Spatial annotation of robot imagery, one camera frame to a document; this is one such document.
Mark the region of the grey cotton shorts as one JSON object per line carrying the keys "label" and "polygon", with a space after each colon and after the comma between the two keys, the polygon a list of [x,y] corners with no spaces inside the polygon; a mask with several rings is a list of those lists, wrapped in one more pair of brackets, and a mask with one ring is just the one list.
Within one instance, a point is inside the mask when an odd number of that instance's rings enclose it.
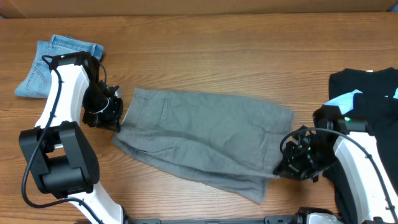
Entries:
{"label": "grey cotton shorts", "polygon": [[112,142],[162,171],[261,203],[293,119],[270,101],[136,88]]}

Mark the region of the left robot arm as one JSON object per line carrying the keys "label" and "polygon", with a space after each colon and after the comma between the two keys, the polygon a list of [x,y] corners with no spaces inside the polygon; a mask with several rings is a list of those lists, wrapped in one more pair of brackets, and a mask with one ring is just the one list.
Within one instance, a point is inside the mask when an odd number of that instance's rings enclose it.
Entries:
{"label": "left robot arm", "polygon": [[21,131],[19,145],[27,161],[21,194],[33,208],[61,203],[76,206],[91,223],[131,223],[100,182],[95,151],[80,128],[120,132],[123,100],[118,86],[99,78],[103,65],[88,52],[44,55],[52,85],[34,128]]}

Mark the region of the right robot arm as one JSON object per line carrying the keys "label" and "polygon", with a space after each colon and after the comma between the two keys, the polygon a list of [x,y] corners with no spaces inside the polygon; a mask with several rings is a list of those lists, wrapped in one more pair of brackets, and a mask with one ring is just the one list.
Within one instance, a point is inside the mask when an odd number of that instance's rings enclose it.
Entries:
{"label": "right robot arm", "polygon": [[322,105],[312,128],[302,126],[280,142],[282,160],[273,170],[286,179],[330,180],[339,210],[301,208],[294,223],[397,223],[397,193],[379,157],[368,122]]}

